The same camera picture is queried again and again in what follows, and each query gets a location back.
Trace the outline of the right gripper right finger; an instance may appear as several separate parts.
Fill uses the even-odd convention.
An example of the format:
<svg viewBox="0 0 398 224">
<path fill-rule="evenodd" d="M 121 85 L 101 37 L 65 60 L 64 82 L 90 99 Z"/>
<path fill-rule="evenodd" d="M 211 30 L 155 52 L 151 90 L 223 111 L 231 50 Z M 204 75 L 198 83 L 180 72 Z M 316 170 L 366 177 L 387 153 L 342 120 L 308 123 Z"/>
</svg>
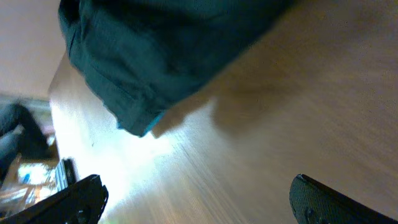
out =
<svg viewBox="0 0 398 224">
<path fill-rule="evenodd" d="M 397 224 L 305 174 L 293 179 L 289 202 L 299 224 Z"/>
</svg>

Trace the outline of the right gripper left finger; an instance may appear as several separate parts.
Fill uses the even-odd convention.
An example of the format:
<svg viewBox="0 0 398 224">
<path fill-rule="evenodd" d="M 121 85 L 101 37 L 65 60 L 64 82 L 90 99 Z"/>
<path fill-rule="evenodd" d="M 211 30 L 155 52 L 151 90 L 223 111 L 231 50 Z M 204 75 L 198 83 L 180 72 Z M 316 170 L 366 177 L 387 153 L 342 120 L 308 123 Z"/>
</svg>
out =
<svg viewBox="0 0 398 224">
<path fill-rule="evenodd" d="M 97 224 L 108 202 L 109 193 L 99 175 L 92 174 L 1 224 L 67 223 L 81 213 L 85 223 Z"/>
</svg>

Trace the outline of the black trousers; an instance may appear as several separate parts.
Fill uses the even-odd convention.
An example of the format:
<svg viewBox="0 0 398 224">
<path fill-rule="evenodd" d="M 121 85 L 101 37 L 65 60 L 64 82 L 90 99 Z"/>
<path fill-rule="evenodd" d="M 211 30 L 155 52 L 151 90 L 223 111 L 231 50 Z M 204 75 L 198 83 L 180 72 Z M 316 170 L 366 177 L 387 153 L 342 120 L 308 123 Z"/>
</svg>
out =
<svg viewBox="0 0 398 224">
<path fill-rule="evenodd" d="M 118 126 L 145 136 L 290 7 L 281 0 L 61 0 L 68 59 Z"/>
</svg>

